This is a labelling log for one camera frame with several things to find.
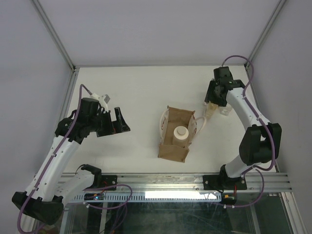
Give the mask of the yellow liquid bottle white cap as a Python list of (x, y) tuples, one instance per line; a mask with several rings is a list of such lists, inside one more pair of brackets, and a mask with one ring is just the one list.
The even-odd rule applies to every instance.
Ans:
[(208, 102), (207, 104), (206, 104), (206, 107), (205, 107), (205, 110), (204, 110), (204, 116), (205, 116), (205, 118), (207, 119), (207, 120), (209, 120), (212, 116), (213, 116), (213, 114), (214, 114), (214, 112), (215, 112), (215, 110), (218, 108), (218, 105), (216, 105), (216, 104), (214, 104), (214, 103), (211, 103), (211, 102)]

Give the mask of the clear square bottle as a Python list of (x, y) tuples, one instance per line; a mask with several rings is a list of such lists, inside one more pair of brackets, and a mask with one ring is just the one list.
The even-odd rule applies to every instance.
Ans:
[(228, 116), (233, 108), (232, 108), (231, 105), (227, 104), (225, 107), (219, 106), (218, 109), (219, 109), (219, 112), (220, 112), (221, 115)]

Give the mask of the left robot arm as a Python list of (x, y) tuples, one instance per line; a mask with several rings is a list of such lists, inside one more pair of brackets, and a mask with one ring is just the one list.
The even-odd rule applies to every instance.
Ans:
[(98, 100), (84, 97), (78, 102), (78, 108), (59, 122), (51, 149), (38, 173), (24, 192), (15, 192), (12, 197), (22, 214), (53, 225), (75, 195), (104, 184), (101, 169), (84, 164), (81, 173), (58, 186), (70, 158), (90, 133), (104, 137), (130, 131), (120, 108), (114, 108), (114, 112), (116, 120), (112, 121), (110, 112)]

